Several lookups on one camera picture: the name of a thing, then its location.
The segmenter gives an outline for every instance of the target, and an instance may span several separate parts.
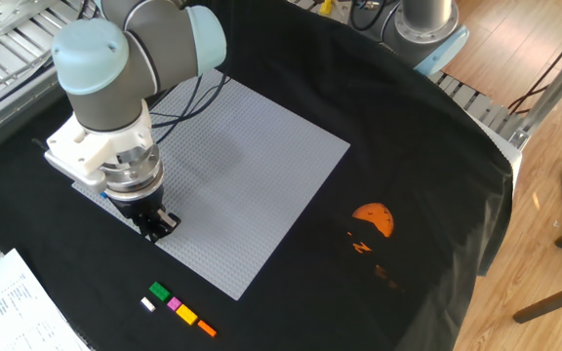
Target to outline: orange lego brick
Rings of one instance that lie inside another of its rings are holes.
[[[211,337],[216,336],[216,331],[212,327],[210,327],[207,323],[203,321],[199,321],[197,326],[201,327],[201,329],[206,333],[208,333]]]

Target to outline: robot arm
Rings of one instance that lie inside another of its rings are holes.
[[[104,192],[143,235],[157,241],[180,220],[162,205],[163,165],[144,98],[224,61],[214,14],[181,1],[102,0],[109,19],[78,20],[54,39],[52,55],[73,115],[48,138],[55,168]]]

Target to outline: black cloth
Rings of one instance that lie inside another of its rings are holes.
[[[481,259],[491,261],[508,224],[508,162],[434,84],[361,34],[284,0],[234,6],[213,6],[229,37],[223,69],[350,143],[242,297],[145,241],[47,164],[31,140],[69,116],[64,99],[0,146],[0,250],[19,250],[99,350],[452,349]],[[353,216],[380,206],[393,218],[388,238]],[[148,291],[155,281],[218,336],[161,306]],[[140,306],[143,296],[155,312]]]

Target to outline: pink lego brick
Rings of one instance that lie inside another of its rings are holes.
[[[168,301],[168,308],[172,309],[173,311],[177,311],[178,308],[180,308],[181,306],[181,301],[177,300],[176,298],[171,298],[170,301]]]

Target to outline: metal rack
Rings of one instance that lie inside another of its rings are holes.
[[[0,35],[0,127],[58,87],[56,71],[46,65],[60,29],[76,20],[83,0],[61,0]],[[86,2],[84,18],[95,13]]]

